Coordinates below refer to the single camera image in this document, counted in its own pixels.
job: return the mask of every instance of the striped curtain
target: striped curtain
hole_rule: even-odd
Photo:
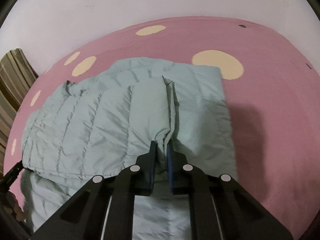
[[[21,49],[10,50],[0,61],[0,178],[13,120],[37,77]]]

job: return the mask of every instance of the pink surface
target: pink surface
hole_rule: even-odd
[[[166,29],[147,36],[147,26]],[[236,149],[239,182],[297,239],[320,208],[320,78],[310,62],[275,31],[242,20],[179,17],[143,23],[111,33],[75,50],[42,74],[23,101],[14,121],[4,171],[21,160],[20,140],[31,112],[64,81],[79,82],[108,69],[118,59],[152,57],[191,64],[194,54],[219,50],[237,58],[244,74],[224,80]],[[96,56],[84,74],[71,75],[77,64]],[[41,90],[36,103],[34,95]],[[17,139],[13,156],[11,145]],[[22,204],[19,181],[12,186]]]

